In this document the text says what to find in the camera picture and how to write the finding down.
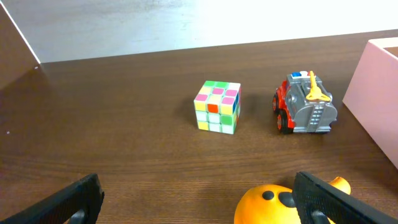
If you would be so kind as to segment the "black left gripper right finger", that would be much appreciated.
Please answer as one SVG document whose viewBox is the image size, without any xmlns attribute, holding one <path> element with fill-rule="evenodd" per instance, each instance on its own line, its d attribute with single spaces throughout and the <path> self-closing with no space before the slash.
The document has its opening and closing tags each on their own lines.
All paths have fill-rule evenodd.
<svg viewBox="0 0 398 224">
<path fill-rule="evenodd" d="M 296 173 L 292 197 L 302 223 L 397 224 L 397 219 L 308 172 Z"/>
</svg>

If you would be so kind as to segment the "orange toy animal figure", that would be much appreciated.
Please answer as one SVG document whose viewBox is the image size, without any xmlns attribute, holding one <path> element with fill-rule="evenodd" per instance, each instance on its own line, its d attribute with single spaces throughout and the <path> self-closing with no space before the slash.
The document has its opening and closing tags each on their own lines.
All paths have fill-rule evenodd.
<svg viewBox="0 0 398 224">
<path fill-rule="evenodd" d="M 328 184 L 350 195 L 351 186 L 342 177 Z M 292 197 L 293 189 L 279 185 L 260 185 L 249 189 L 239 201 L 235 223 L 302 223 Z"/>
</svg>

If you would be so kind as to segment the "multicoloured puzzle cube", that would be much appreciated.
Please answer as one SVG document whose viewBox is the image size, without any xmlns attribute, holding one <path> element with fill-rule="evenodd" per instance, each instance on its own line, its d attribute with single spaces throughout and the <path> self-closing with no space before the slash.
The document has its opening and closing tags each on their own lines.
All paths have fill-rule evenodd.
<svg viewBox="0 0 398 224">
<path fill-rule="evenodd" d="M 241 84 L 207 80 L 193 104 L 199 129 L 234 134 L 241 111 Z"/>
</svg>

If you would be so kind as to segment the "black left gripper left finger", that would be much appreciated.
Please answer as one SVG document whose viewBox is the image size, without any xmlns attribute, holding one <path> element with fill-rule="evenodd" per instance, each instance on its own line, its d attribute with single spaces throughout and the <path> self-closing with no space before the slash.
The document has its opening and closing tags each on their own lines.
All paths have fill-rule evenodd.
<svg viewBox="0 0 398 224">
<path fill-rule="evenodd" d="M 95 224 L 104 200 L 97 174 L 89 174 L 1 223 Z"/>
</svg>

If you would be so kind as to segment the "red grey toy truck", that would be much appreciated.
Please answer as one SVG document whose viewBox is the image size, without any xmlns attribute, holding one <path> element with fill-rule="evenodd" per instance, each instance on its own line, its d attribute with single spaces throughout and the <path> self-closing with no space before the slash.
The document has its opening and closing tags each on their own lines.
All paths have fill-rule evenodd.
<svg viewBox="0 0 398 224">
<path fill-rule="evenodd" d="M 272 109 L 282 134 L 328 133 L 338 112 L 313 71 L 292 72 L 276 89 Z"/>
</svg>

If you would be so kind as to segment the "pink cardboard box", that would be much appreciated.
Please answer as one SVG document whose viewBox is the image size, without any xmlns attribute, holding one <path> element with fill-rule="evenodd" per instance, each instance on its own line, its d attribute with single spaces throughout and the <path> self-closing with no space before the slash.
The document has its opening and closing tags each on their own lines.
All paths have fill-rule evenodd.
<svg viewBox="0 0 398 224">
<path fill-rule="evenodd" d="M 367 42 L 343 103 L 397 166 L 397 38 Z"/>
</svg>

